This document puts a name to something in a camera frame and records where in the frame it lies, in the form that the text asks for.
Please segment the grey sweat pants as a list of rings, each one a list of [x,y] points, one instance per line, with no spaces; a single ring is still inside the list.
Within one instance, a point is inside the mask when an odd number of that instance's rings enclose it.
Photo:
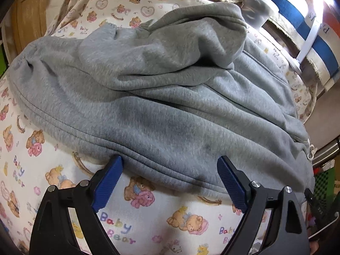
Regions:
[[[136,28],[106,23],[84,39],[45,36],[12,62],[9,88],[33,124],[101,161],[177,191],[225,196],[217,160],[249,179],[315,179],[308,134],[279,67],[247,36],[240,8],[182,7]]]

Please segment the green plastic basket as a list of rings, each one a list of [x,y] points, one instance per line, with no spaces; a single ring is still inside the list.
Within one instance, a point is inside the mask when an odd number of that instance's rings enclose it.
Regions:
[[[334,201],[334,185],[335,185],[335,167],[328,170],[319,170],[315,174],[314,196],[319,203],[325,208],[329,209]]]

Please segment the baby bear print bedsheet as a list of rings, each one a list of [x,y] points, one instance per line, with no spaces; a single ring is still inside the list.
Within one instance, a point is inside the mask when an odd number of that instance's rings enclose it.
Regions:
[[[178,8],[211,3],[214,2],[65,0],[44,36],[84,39],[106,23],[136,28]],[[303,123],[305,112],[315,98],[289,70],[288,62],[264,45],[258,31],[247,25],[247,36],[285,75],[297,116]],[[8,70],[1,80],[1,222],[15,244],[29,250],[37,211],[47,188],[75,187],[105,167],[110,158],[101,161],[81,154],[35,126],[13,96],[7,73]],[[129,171],[124,159],[123,165],[107,205],[97,213],[119,253],[220,254],[223,251],[243,216],[227,193],[205,196],[177,191]]]

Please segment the wooden headboard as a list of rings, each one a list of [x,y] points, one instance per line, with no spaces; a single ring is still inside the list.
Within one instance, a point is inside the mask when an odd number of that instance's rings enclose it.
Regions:
[[[11,7],[11,28],[18,54],[30,42],[44,36],[61,3],[53,0],[15,0]]]

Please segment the grey translucent cup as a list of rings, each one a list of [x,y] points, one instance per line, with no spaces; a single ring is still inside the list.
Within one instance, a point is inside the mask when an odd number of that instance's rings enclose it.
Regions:
[[[260,29],[265,22],[276,16],[279,8],[272,0],[243,0],[241,13],[245,22],[254,29]]]

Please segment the white LED desk lamp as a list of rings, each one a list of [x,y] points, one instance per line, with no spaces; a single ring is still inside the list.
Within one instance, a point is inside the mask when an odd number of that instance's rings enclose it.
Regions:
[[[293,58],[291,56],[287,57],[289,66],[293,68],[293,71],[296,72],[301,78],[303,77],[303,72],[300,68],[301,63],[311,50],[323,22],[324,0],[313,0],[313,9],[316,14],[315,19],[312,22],[312,27],[300,52],[297,55],[297,58]]]

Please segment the silver metal rail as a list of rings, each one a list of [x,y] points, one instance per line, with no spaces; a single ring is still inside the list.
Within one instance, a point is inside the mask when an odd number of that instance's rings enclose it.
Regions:
[[[321,167],[339,155],[339,139],[336,138],[318,150],[312,161],[313,168]]]

